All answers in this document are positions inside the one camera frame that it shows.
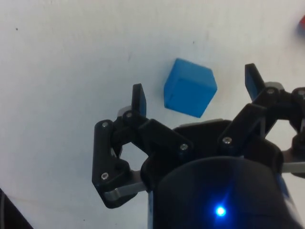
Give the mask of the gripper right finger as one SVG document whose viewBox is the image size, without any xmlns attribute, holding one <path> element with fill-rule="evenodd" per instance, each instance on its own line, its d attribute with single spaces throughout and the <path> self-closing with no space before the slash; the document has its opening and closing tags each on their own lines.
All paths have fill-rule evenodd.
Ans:
<svg viewBox="0 0 305 229">
<path fill-rule="evenodd" d="M 247 104 L 218 138 L 217 153 L 244 156 L 274 172 L 305 177 L 305 89 L 291 93 L 278 82 L 264 82 L 255 64 L 245 65 Z M 278 120 L 287 120 L 296 131 L 287 151 L 267 149 L 265 137 Z"/>
</svg>

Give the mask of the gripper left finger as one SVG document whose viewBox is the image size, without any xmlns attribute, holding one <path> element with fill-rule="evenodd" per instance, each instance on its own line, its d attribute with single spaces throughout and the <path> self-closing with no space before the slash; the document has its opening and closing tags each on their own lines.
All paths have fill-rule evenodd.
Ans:
<svg viewBox="0 0 305 229">
<path fill-rule="evenodd" d="M 148 157 L 138 171 L 121 159 L 132 143 Z M 162 178 L 193 159 L 193 143 L 155 119 L 146 117 L 140 83 L 132 87 L 131 105 L 113 122 L 94 127 L 92 183 L 107 208 L 118 208 L 141 191 L 153 191 Z"/>
</svg>

